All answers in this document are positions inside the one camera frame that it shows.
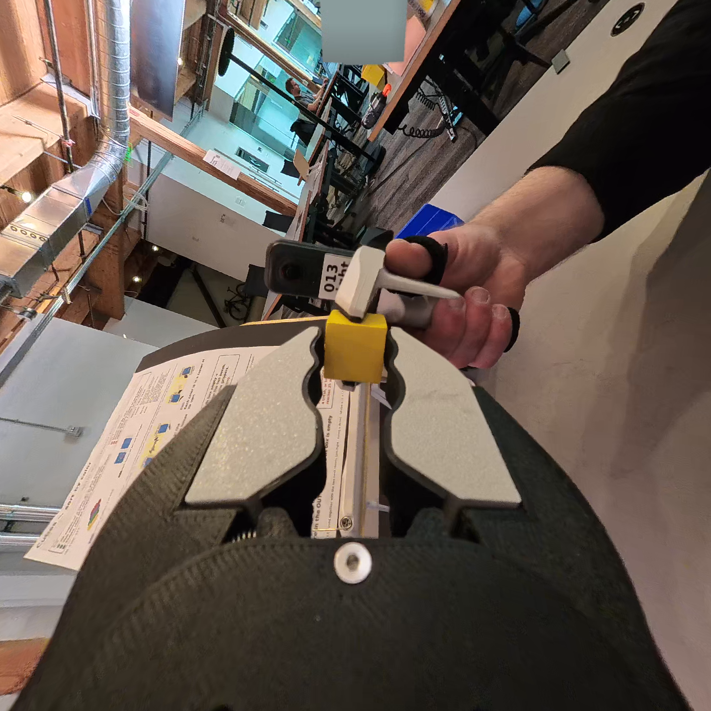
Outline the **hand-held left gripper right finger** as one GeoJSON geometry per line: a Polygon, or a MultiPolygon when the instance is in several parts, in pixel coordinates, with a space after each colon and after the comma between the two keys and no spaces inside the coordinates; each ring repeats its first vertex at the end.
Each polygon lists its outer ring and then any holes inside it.
{"type": "Polygon", "coordinates": [[[519,508],[521,495],[471,381],[397,326],[386,355],[387,460],[440,499],[448,526],[466,508],[519,508]]]}

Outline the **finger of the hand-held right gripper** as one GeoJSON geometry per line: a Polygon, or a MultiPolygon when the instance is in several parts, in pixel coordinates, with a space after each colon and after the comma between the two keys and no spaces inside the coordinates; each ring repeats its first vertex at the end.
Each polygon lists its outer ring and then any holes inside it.
{"type": "Polygon", "coordinates": [[[384,265],[383,250],[361,246],[354,252],[333,300],[335,307],[351,321],[361,322],[367,315],[384,265]]]}

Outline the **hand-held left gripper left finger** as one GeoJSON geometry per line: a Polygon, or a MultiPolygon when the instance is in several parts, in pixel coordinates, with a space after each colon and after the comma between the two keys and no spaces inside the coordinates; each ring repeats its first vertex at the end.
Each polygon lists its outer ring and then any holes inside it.
{"type": "Polygon", "coordinates": [[[311,526],[325,486],[323,333],[307,326],[238,381],[185,496],[193,508],[238,508],[254,523],[281,508],[311,526]]]}

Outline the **yellow wooden cube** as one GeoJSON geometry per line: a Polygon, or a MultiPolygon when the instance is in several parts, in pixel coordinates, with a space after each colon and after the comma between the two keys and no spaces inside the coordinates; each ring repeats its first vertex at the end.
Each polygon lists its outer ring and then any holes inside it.
{"type": "Polygon", "coordinates": [[[367,314],[355,322],[333,309],[325,326],[324,377],[344,383],[380,384],[386,337],[384,315],[367,314]]]}

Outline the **blue plastic bin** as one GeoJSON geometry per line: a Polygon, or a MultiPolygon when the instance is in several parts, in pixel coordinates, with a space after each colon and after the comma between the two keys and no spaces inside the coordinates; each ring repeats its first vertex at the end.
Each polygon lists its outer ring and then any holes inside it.
{"type": "Polygon", "coordinates": [[[429,236],[432,233],[449,230],[463,224],[464,221],[453,213],[426,203],[406,222],[394,239],[429,236]]]}

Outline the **person's right forearm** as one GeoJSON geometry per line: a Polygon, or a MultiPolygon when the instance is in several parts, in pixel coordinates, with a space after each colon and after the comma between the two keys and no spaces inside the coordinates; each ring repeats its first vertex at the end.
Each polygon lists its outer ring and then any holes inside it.
{"type": "Polygon", "coordinates": [[[533,280],[710,168],[710,2],[677,1],[516,184],[505,255],[533,280]]]}

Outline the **person's right hand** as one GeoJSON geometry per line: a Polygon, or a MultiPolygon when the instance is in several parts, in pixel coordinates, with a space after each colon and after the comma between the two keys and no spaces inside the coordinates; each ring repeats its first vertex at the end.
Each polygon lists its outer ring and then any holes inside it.
{"type": "Polygon", "coordinates": [[[525,265],[493,227],[467,223],[397,238],[386,248],[385,267],[457,292],[437,299],[429,325],[412,330],[456,368],[490,368],[518,338],[525,265]]]}

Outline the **bicycle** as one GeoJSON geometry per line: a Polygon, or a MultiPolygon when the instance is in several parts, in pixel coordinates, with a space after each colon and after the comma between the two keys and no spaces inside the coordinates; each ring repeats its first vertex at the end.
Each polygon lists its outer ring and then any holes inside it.
{"type": "Polygon", "coordinates": [[[223,312],[232,320],[244,323],[249,314],[251,302],[252,297],[246,293],[245,284],[237,282],[236,286],[227,288],[223,312]]]}

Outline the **long white topped table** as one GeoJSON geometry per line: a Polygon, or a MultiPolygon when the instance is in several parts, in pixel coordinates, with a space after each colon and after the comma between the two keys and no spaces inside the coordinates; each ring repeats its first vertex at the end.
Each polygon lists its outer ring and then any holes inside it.
{"type": "Polygon", "coordinates": [[[307,153],[297,152],[296,167],[304,174],[304,185],[297,213],[283,239],[273,242],[266,252],[264,283],[267,297],[262,321],[284,319],[286,309],[298,316],[323,316],[330,305],[329,294],[322,287],[324,271],[334,264],[334,274],[326,278],[338,281],[341,267],[348,260],[338,250],[316,241],[321,209],[328,192],[332,173],[331,139],[318,127],[308,144],[307,153]]]}

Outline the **wooden rimmed document board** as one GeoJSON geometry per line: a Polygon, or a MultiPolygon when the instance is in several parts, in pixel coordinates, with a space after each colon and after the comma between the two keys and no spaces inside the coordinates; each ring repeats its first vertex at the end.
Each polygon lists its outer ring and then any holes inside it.
{"type": "MultiPolygon", "coordinates": [[[[224,355],[229,349],[244,353],[248,348],[278,347],[303,330],[318,326],[323,329],[325,317],[283,319],[250,322],[200,333],[166,346],[141,361],[137,371],[158,366],[170,360],[193,357],[204,351],[217,351],[224,355]]],[[[321,378],[322,398],[317,404],[321,413],[326,450],[328,475],[322,493],[314,501],[312,536],[333,538],[360,533],[363,537],[377,538],[379,533],[379,474],[378,458],[370,454],[362,478],[352,478],[345,473],[348,453],[349,427],[353,420],[351,410],[357,396],[348,385],[337,380],[321,378]]]]}

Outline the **printed instruction sheet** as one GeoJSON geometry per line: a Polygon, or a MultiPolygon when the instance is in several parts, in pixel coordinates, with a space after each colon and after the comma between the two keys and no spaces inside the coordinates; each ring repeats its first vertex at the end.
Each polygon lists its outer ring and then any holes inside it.
{"type": "MultiPolygon", "coordinates": [[[[24,558],[79,570],[104,520],[157,454],[209,402],[237,382],[274,346],[217,348],[171,358],[135,373],[60,511],[24,558]]],[[[346,529],[348,393],[321,378],[317,404],[326,445],[326,485],[314,501],[311,537],[354,535],[346,529]]]]}

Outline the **white paper sign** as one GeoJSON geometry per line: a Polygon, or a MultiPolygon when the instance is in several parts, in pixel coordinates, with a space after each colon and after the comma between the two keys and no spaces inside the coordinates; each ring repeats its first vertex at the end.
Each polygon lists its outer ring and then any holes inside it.
{"type": "Polygon", "coordinates": [[[203,161],[233,180],[237,180],[240,177],[241,169],[239,164],[220,151],[215,149],[208,150],[203,156],[203,161]]]}

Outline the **dark bottle with orange tip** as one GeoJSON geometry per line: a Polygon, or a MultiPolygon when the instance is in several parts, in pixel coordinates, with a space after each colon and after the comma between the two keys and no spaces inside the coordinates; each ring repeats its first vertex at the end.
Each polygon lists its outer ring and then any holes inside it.
{"type": "Polygon", "coordinates": [[[391,90],[392,85],[386,83],[382,91],[377,92],[371,97],[368,108],[360,122],[364,129],[372,129],[375,126],[385,109],[387,98],[391,90]]]}

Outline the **wooden railing beam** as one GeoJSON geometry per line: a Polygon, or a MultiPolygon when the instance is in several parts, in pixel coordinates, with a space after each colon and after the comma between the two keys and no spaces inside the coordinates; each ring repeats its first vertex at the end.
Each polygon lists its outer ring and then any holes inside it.
{"type": "Polygon", "coordinates": [[[297,204],[240,172],[233,177],[206,158],[208,152],[187,138],[151,119],[142,111],[129,106],[131,128],[142,138],[154,142],[169,154],[208,173],[236,191],[256,200],[273,212],[293,217],[297,204]]]}

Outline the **grey metal pipes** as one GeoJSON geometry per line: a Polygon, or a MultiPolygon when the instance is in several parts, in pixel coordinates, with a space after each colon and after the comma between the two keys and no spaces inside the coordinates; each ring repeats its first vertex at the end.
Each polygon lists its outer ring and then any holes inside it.
{"type": "Polygon", "coordinates": [[[59,513],[55,506],[1,504],[1,553],[29,550],[59,513]]]}

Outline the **dark hanging panel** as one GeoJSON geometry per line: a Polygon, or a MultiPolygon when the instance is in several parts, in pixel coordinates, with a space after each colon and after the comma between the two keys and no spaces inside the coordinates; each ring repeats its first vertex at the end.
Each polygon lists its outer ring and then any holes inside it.
{"type": "Polygon", "coordinates": [[[131,92],[168,120],[173,119],[184,9],[184,1],[131,2],[131,92]]]}

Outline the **wooden edged table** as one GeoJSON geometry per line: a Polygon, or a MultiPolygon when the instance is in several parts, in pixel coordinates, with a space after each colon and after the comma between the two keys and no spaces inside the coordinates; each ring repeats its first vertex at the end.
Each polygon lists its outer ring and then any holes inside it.
{"type": "Polygon", "coordinates": [[[393,79],[393,90],[390,92],[386,106],[373,128],[368,132],[370,142],[382,137],[385,132],[394,134],[401,125],[401,121],[409,111],[409,101],[424,79],[423,72],[426,68],[427,58],[460,3],[460,1],[440,1],[435,8],[422,42],[404,68],[403,74],[399,78],[393,79]]]}

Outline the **wooden ledge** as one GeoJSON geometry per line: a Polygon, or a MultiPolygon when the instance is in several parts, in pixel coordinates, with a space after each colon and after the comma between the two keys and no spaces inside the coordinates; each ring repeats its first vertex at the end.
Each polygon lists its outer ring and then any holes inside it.
{"type": "Polygon", "coordinates": [[[49,638],[1,641],[1,696],[24,688],[49,642],[49,638]]]}

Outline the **round black floor marker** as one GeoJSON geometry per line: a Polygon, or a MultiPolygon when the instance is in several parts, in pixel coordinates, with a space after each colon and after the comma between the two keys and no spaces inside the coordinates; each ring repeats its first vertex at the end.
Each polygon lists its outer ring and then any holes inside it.
{"type": "Polygon", "coordinates": [[[637,22],[639,16],[644,13],[645,2],[636,1],[632,6],[625,10],[618,19],[614,22],[610,30],[610,37],[615,38],[626,32],[637,22]]]}

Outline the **black round pedestal stand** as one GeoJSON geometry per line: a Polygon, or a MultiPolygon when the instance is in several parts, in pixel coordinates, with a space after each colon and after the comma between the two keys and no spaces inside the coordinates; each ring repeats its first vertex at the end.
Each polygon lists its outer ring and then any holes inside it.
{"type": "Polygon", "coordinates": [[[311,123],[323,127],[328,136],[340,147],[346,150],[351,155],[363,158],[368,166],[368,174],[375,174],[380,168],[383,157],[385,156],[385,149],[383,147],[376,147],[375,153],[369,151],[369,149],[364,148],[356,144],[353,140],[348,138],[342,131],[339,131],[334,126],[330,125],[326,120],[320,118],[320,116],[314,111],[307,109],[306,107],[299,104],[289,93],[282,91],[276,84],[273,84],[267,78],[261,76],[256,70],[248,66],[240,58],[233,54],[235,32],[232,28],[229,28],[226,32],[226,36],[222,41],[220,48],[220,54],[218,59],[218,75],[224,76],[227,72],[227,68],[231,63],[235,63],[238,67],[246,70],[251,77],[253,77],[258,83],[262,84],[269,90],[274,91],[280,97],[284,98],[290,105],[296,107],[299,111],[299,115],[311,123]]]}

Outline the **silver ventilation duct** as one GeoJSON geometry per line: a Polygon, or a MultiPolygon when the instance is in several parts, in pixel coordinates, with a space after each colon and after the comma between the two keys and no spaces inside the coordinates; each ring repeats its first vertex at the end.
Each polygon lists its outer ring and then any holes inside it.
{"type": "Polygon", "coordinates": [[[124,165],[130,122],[130,2],[92,1],[100,137],[90,160],[40,193],[1,231],[1,288],[25,297],[90,221],[124,165]]]}

